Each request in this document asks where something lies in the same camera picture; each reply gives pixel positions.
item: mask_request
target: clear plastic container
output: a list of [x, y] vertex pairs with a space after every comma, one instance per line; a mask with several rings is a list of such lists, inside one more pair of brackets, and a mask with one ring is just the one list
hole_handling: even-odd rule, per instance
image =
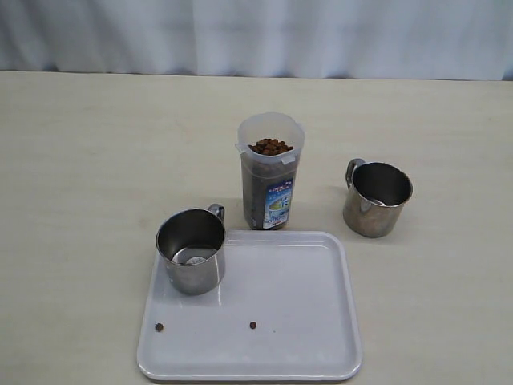
[[[247, 118], [237, 130], [237, 149], [242, 167], [244, 218], [251, 229], [280, 229], [289, 220], [297, 166], [305, 132], [288, 115], [266, 112]], [[283, 140], [294, 149], [267, 156], [249, 144], [262, 139]]]

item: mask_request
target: blue label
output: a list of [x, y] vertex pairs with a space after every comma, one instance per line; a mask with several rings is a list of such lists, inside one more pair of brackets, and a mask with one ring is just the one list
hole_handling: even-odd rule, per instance
[[265, 195], [264, 229], [271, 229], [289, 219], [294, 179], [283, 180], [267, 188]]

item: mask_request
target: white backdrop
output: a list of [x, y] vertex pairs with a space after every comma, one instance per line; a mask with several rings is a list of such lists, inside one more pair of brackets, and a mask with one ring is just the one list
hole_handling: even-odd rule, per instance
[[0, 0], [0, 69], [513, 78], [513, 0]]

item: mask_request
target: stainless steel mug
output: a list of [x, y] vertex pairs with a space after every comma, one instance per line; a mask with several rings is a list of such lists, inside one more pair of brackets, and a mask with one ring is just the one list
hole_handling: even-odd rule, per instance
[[413, 185], [399, 169], [385, 163], [353, 159], [345, 182], [349, 194], [344, 205], [345, 223], [365, 237], [383, 237], [394, 228]]
[[224, 207], [187, 209], [174, 214], [156, 237], [171, 284], [184, 294], [203, 294], [220, 284], [225, 263]]

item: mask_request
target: white tray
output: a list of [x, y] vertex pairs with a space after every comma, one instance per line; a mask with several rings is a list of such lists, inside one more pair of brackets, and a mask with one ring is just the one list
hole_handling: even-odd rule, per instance
[[357, 373], [362, 345], [337, 238], [229, 231], [224, 252], [223, 281], [200, 296], [174, 290], [157, 254], [137, 349], [147, 377], [342, 381]]

